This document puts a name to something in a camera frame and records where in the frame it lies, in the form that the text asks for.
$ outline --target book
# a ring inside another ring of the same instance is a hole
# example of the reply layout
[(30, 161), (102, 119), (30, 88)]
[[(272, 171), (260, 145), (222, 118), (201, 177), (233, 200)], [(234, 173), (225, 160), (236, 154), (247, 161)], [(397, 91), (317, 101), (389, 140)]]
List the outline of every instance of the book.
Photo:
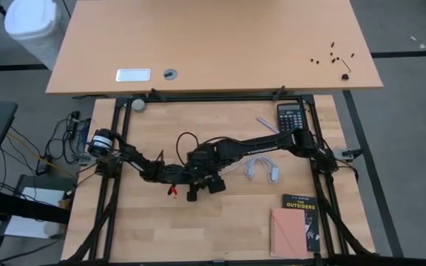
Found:
[(305, 235), (307, 250), (320, 251), (320, 222), (318, 214), (318, 202), (316, 198), (297, 195), (282, 195), (282, 208), (301, 209), (305, 212)]
[(298, 209), (273, 209), (271, 212), (271, 256), (289, 259), (307, 258), (305, 213)]

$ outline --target floor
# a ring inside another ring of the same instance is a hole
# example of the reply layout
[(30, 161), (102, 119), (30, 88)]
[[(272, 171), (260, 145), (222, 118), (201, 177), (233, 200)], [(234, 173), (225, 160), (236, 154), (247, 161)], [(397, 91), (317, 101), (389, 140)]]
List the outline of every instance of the floor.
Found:
[[(61, 0), (64, 24), (68, 15)], [(8, 8), (11, 0), (1, 1)], [(66, 0), (72, 12), (75, 0)], [(351, 0), (359, 25), (371, 52), (426, 50), (426, 0)], [(383, 90), (353, 92), (359, 116), (407, 257), (426, 258), (426, 58), (389, 58), (375, 60)], [(4, 32), (0, 15), (0, 65), (39, 64), (38, 60), (12, 41)], [(37, 146), (44, 146), (56, 121), (72, 110), (89, 117), (94, 100), (45, 95), (48, 70), (0, 72), (0, 100), (12, 100), (19, 109), (14, 126)], [(333, 92), (342, 127), (352, 148), (357, 138), (341, 92)], [(15, 151), (4, 142), (3, 147)], [(28, 156), (31, 165), (35, 160)], [(355, 163), (360, 173), (359, 188), (377, 252), (390, 255), (376, 200), (363, 159)], [(76, 171), (76, 166), (66, 166)], [(15, 185), (25, 166), (7, 160), (7, 184)], [(0, 177), (4, 168), (0, 156)], [(45, 245), (46, 240), (10, 238), (4, 242), (0, 258)], [(14, 259), (8, 265), (56, 263), (62, 243), (30, 256)]]

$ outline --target book cover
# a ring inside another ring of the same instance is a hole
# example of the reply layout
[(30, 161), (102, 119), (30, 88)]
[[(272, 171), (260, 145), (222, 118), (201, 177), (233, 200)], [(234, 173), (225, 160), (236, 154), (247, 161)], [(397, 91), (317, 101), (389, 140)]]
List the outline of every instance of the book cover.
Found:
[(305, 235), (307, 250), (320, 251), (320, 229), (318, 202), (316, 198), (297, 195), (282, 195), (282, 208), (296, 208), (305, 211)]

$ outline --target white label plate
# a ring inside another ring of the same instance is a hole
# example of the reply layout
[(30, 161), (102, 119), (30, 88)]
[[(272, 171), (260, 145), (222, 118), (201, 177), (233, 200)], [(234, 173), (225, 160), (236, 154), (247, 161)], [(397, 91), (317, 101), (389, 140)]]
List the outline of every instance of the white label plate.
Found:
[(151, 69), (118, 69), (117, 82), (141, 82), (151, 79)]

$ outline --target white trash bin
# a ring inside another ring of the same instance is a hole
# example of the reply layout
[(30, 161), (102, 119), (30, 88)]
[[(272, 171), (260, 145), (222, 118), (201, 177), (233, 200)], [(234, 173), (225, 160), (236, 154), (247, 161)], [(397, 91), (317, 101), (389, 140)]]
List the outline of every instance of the white trash bin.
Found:
[(50, 71), (64, 40), (61, 11), (53, 0), (15, 0), (4, 19), (7, 34)]

